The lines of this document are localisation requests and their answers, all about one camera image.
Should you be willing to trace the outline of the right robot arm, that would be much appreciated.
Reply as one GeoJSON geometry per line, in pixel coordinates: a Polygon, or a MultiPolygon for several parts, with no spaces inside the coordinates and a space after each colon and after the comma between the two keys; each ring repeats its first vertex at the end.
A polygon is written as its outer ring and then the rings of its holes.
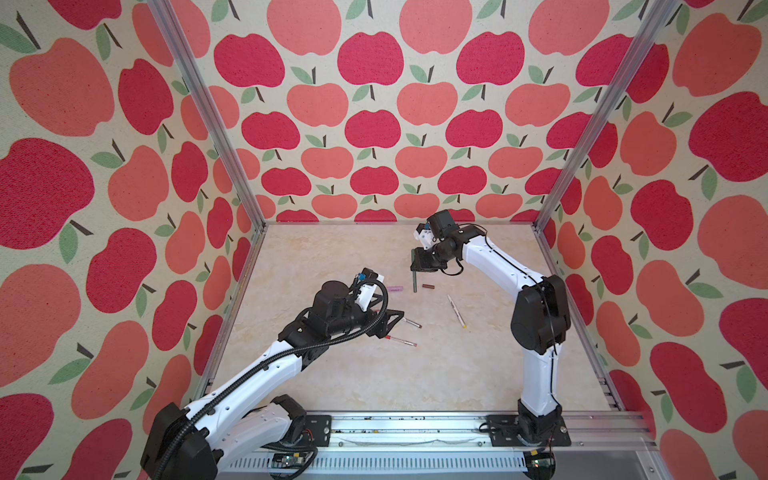
{"type": "Polygon", "coordinates": [[[485,228],[459,224],[447,210],[418,224],[414,237],[420,246],[413,250],[413,272],[445,274],[451,261],[469,264],[516,297],[510,329],[524,355],[518,435],[529,445],[548,440],[562,415],[558,367],[572,325],[565,281],[527,267],[498,247],[485,228]]]}

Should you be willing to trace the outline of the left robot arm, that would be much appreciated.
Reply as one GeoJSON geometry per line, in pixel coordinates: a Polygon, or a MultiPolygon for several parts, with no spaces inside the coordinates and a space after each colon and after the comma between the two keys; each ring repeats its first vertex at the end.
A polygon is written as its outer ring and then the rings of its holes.
{"type": "Polygon", "coordinates": [[[155,416],[141,456],[151,479],[213,479],[251,451],[274,452],[281,478],[301,475],[318,454],[306,410],[273,391],[330,347],[363,335],[385,338],[404,313],[388,307],[382,276],[370,269],[351,284],[327,281],[277,340],[224,385],[185,407],[169,403],[155,416]]]}

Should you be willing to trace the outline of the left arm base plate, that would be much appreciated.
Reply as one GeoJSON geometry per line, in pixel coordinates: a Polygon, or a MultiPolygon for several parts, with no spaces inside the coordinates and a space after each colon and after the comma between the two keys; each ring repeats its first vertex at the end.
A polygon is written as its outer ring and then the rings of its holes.
{"type": "Polygon", "coordinates": [[[298,447],[313,444],[317,447],[328,447],[332,430],[331,415],[309,414],[291,421],[287,432],[282,438],[270,445],[298,447]]]}

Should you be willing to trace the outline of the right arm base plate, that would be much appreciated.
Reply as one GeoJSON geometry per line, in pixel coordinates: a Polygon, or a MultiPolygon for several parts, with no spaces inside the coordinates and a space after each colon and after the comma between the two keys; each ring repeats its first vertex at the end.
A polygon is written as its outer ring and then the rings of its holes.
{"type": "Polygon", "coordinates": [[[487,434],[494,447],[570,447],[572,441],[558,416],[488,415],[478,431],[487,434]]]}

